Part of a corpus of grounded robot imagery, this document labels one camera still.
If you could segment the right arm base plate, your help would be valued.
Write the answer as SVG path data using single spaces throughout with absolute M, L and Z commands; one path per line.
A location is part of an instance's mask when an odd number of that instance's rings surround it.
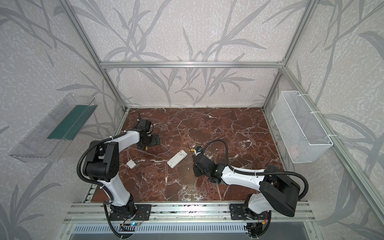
M 268 222 L 270 220 L 268 212 L 257 214 L 244 207 L 243 204 L 230 204 L 229 210 L 231 220 L 256 220 L 258 222 Z

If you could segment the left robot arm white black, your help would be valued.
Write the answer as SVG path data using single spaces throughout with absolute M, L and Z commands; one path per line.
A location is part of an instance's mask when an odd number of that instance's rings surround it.
M 149 120 L 139 119 L 131 129 L 93 141 L 78 161 L 78 177 L 86 183 L 98 185 L 109 197 L 108 205 L 115 213 L 133 215 L 137 211 L 134 197 L 119 177 L 120 152 L 132 145 L 141 150 L 159 145 L 160 136 L 152 134 L 152 125 Z

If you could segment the white remote control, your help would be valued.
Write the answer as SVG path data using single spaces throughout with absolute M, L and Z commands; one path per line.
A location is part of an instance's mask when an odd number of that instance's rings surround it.
M 185 159 L 188 156 L 188 154 L 184 150 L 180 150 L 178 153 L 176 153 L 169 161 L 167 161 L 167 164 L 170 168 L 175 168 L 183 159 Z

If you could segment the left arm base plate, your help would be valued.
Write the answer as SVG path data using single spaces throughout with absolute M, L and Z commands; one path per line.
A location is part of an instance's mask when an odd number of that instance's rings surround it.
M 111 205 L 111 213 L 109 218 L 111 221 L 134 220 L 148 221 L 151 213 L 152 205 L 138 204 L 133 206 L 116 207 Z

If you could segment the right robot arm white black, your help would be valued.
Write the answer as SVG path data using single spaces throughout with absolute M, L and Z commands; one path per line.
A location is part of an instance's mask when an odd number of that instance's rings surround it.
M 236 185 L 258 191 L 247 196 L 242 214 L 254 220 L 259 215 L 271 216 L 275 210 L 286 217 L 294 217 L 297 203 L 309 190 L 307 179 L 296 172 L 280 171 L 269 165 L 266 169 L 249 170 L 235 168 L 229 161 L 229 148 L 224 140 L 210 141 L 207 145 L 221 142 L 225 146 L 225 164 L 216 164 L 205 155 L 207 147 L 193 149 L 193 170 L 196 177 L 206 176 L 211 183 Z

